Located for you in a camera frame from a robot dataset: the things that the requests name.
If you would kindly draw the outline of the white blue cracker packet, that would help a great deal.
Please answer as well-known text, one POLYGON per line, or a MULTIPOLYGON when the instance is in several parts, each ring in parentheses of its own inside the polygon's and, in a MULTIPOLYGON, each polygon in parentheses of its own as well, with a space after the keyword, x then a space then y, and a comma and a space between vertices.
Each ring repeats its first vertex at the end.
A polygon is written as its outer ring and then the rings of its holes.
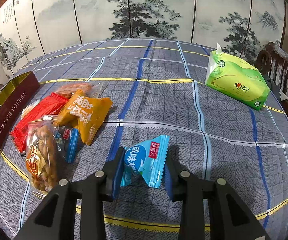
POLYGON ((36 100, 22 110, 21 119, 23 119, 35 106, 40 103, 40 100, 36 100))

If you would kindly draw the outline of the light blue candy packet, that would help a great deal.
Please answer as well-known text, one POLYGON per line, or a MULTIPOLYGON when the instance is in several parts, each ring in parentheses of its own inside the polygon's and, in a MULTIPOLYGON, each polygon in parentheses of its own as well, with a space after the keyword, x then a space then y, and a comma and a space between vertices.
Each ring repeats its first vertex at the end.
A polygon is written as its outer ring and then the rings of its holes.
POLYGON ((159 188, 167 157, 169 136, 160 135, 126 149, 121 186, 142 177, 149 187, 159 188))

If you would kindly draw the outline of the clear peanut bag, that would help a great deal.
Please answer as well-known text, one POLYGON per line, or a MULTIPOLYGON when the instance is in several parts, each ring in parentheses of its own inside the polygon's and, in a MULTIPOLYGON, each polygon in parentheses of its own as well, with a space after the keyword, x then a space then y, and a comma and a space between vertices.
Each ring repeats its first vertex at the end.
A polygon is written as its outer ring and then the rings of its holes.
POLYGON ((26 139, 26 169, 30 182, 41 192, 49 192, 58 181, 56 117, 45 115, 28 124, 26 139))

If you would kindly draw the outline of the red snack packet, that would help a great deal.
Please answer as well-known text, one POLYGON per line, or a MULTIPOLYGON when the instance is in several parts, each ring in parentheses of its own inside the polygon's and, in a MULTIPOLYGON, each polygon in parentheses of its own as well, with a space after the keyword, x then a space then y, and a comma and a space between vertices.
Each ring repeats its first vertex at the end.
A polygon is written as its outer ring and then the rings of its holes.
POLYGON ((19 121, 14 130, 10 132, 10 135, 20 153, 26 150, 28 124, 31 121, 41 119, 44 115, 57 115, 67 102, 67 98, 51 92, 49 96, 42 99, 19 121))

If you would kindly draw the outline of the dark blue candy packet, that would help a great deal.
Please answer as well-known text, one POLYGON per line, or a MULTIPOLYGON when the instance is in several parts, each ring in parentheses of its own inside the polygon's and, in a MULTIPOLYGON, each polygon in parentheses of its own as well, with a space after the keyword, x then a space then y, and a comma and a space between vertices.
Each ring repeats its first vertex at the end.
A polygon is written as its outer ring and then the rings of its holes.
POLYGON ((69 126, 61 126, 55 135, 58 154, 69 164, 74 162, 79 139, 79 130, 69 126))

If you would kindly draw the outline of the orange snack packet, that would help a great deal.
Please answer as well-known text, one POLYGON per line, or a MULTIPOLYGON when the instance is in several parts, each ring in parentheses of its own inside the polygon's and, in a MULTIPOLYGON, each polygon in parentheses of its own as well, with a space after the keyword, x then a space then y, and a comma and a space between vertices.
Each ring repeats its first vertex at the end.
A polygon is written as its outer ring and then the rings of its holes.
POLYGON ((89 98, 78 89, 61 109, 54 124, 65 126, 76 121, 82 142, 91 145, 112 104, 109 98, 89 98))

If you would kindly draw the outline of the clear almond bag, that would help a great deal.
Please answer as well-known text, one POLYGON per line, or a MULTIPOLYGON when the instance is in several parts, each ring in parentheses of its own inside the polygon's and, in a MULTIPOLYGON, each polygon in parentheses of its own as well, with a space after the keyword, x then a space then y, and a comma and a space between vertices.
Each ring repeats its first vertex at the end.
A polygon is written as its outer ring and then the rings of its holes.
POLYGON ((55 93, 66 99, 70 99, 77 90, 82 90, 83 94, 89 98, 98 98, 100 96, 103 83, 93 85, 92 83, 74 83, 63 85, 55 93))

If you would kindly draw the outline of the red gold toffee tin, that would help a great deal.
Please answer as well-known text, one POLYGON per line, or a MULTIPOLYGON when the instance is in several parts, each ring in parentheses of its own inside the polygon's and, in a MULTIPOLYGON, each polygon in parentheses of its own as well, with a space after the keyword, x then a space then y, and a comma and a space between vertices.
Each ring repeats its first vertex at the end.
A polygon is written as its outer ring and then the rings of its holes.
POLYGON ((39 87, 35 74, 29 71, 10 79, 0 90, 0 151, 14 122, 39 87))

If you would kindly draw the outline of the blue plaid tablecloth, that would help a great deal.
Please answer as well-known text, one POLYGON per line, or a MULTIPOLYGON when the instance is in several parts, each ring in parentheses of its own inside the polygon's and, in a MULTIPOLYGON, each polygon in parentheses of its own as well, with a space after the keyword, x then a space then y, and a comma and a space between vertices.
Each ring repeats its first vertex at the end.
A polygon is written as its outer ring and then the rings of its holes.
MULTIPOLYGON (((168 156, 201 179, 224 178, 271 239, 288 235, 288 118, 270 92, 260 111, 204 85, 209 53, 201 45, 157 39, 97 41, 26 63, 41 88, 32 102, 74 81, 103 82, 113 105, 91 146, 78 145, 65 176, 82 180, 117 146, 169 136, 168 156)), ((12 139, 0 155, 0 227, 13 239, 43 196, 12 139)), ((177 239, 181 202, 142 178, 104 203, 107 239, 177 239)))

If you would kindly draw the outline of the painted folding screen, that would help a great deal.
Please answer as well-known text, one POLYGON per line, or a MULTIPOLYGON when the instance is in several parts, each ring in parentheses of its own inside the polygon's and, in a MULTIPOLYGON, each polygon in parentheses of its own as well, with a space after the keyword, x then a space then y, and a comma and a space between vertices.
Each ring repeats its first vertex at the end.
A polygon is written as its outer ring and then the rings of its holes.
POLYGON ((0 0, 0 63, 12 75, 61 48, 145 37, 220 44, 253 63, 284 28, 284 0, 0 0))

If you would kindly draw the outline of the green tissue pack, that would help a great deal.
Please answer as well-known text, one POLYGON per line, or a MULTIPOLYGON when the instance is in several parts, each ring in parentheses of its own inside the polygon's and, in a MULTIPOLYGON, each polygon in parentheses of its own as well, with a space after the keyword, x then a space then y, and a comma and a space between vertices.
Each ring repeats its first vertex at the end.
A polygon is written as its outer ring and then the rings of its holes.
POLYGON ((205 85, 257 111, 265 103, 270 91, 257 68, 237 56, 225 53, 219 44, 216 50, 210 52, 205 85))

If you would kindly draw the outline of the dark wooden chair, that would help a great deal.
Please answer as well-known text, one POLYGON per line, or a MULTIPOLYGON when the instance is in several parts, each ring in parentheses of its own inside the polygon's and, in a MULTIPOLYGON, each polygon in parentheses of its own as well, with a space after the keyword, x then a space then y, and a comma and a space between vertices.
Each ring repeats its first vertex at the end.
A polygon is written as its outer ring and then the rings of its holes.
POLYGON ((288 117, 288 54, 275 43, 268 42, 258 53, 255 66, 288 117))

